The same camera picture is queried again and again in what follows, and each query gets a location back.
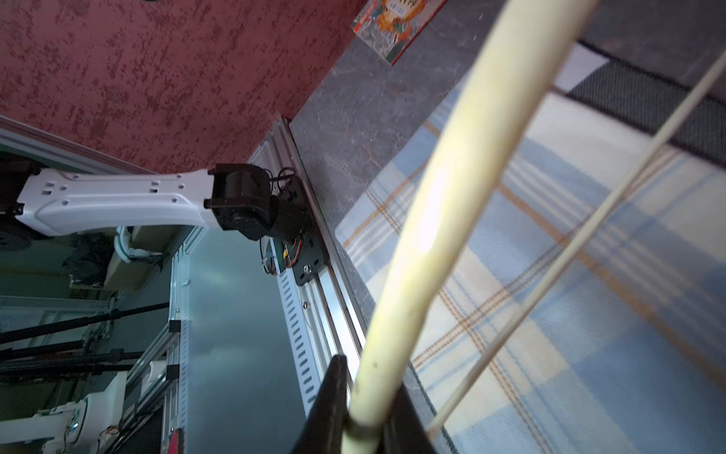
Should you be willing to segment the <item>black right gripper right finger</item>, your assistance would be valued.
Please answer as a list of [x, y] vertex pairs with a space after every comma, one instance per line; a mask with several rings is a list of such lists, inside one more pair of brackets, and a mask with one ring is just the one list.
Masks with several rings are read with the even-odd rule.
[[395, 395], [391, 414], [383, 429], [379, 452], [384, 454], [436, 454], [436, 449], [425, 435], [425, 430], [404, 385]]

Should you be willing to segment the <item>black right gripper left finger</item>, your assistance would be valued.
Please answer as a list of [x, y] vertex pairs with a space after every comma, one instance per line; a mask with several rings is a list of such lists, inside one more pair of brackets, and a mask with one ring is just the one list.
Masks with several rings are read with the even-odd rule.
[[347, 418], [348, 365], [344, 355], [329, 362], [306, 425], [291, 453], [340, 454]]

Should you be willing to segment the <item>blue plaid fringed scarf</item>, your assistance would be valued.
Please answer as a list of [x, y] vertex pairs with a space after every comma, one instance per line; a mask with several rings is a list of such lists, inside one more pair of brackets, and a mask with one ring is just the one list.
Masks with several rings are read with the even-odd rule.
[[[412, 355], [429, 421], [652, 134], [551, 95]], [[443, 453], [722, 453], [725, 172], [672, 143], [487, 368]]]

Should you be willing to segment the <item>light cream wooden hanger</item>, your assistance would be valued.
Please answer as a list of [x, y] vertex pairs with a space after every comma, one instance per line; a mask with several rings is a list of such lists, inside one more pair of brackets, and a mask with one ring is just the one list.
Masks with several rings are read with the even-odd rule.
[[[373, 453], [393, 394], [474, 228], [551, 95], [591, 1], [510, 1], [452, 98], [386, 166], [338, 238], [375, 300], [342, 434], [344, 453]], [[674, 134], [725, 72], [718, 57], [671, 112], [639, 161], [571, 236], [491, 345], [423, 424], [433, 446], [502, 348], [640, 181]]]

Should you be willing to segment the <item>grey black checkered scarf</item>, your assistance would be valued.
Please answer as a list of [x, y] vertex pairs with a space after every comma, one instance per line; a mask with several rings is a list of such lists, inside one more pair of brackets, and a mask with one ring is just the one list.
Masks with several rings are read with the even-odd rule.
[[[565, 96], [641, 132], [655, 134], [689, 89], [622, 59], [578, 42], [555, 86]], [[670, 142], [725, 168], [725, 103], [705, 96]]]

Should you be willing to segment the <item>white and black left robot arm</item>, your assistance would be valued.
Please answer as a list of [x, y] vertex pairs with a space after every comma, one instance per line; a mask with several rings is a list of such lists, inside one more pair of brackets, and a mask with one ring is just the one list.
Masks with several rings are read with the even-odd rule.
[[274, 193], [259, 166], [217, 165], [186, 173], [94, 175], [1, 164], [1, 249], [84, 231], [137, 226], [195, 226], [236, 231], [250, 240], [301, 238], [310, 215]]

